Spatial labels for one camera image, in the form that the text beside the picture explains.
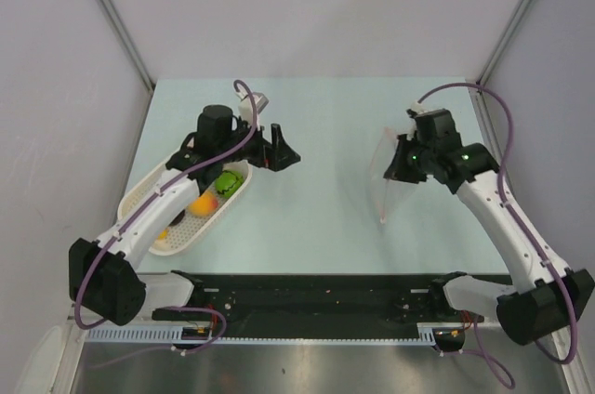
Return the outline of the clear zip top bag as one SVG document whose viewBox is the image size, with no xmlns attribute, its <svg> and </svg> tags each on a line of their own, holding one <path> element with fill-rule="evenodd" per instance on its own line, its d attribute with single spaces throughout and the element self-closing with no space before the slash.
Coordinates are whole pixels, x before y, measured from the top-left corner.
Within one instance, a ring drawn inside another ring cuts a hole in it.
<svg viewBox="0 0 595 394">
<path fill-rule="evenodd" d="M 397 149 L 397 132 L 384 127 L 368 167 L 368 193 L 375 217 L 385 225 L 390 216 L 414 193 L 417 185 L 384 177 Z"/>
</svg>

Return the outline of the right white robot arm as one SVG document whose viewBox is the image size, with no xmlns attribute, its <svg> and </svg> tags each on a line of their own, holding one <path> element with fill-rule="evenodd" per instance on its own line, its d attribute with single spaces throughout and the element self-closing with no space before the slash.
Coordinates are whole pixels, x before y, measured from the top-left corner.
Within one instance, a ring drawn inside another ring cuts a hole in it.
<svg viewBox="0 0 595 394">
<path fill-rule="evenodd" d="M 594 290 L 585 269 L 573 270 L 549 246 L 537 251 L 535 227 L 499 186 L 499 166 L 481 143 L 463 145 L 451 112 L 408 110 L 409 132 L 398 135 L 387 180 L 419 184 L 434 177 L 480 222 L 503 259 L 511 283 L 488 282 L 453 272 L 431 283 L 429 309 L 440 321 L 461 310 L 495 319 L 516 344 L 525 346 L 581 317 Z"/>
</svg>

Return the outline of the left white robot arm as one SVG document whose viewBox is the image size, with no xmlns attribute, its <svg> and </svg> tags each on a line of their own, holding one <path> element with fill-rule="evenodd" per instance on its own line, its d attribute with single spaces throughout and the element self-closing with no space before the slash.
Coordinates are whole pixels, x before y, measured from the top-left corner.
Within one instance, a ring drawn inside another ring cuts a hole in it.
<svg viewBox="0 0 595 394">
<path fill-rule="evenodd" d="M 91 329 L 82 311 L 99 315 L 101 322 L 123 326 L 147 309 L 173 308 L 183 318 L 199 317 L 205 296 L 193 282 L 175 272 L 156 282 L 137 274 L 140 261 L 160 233 L 221 175 L 225 164 L 246 161 L 273 172 L 300 161 L 284 140 L 282 128 L 271 125 L 265 139 L 256 121 L 246 121 L 223 105 L 204 107 L 197 128 L 166 162 L 153 188 L 135 210 L 96 240 L 76 240 L 69 250 L 69 292 L 77 325 Z"/>
</svg>

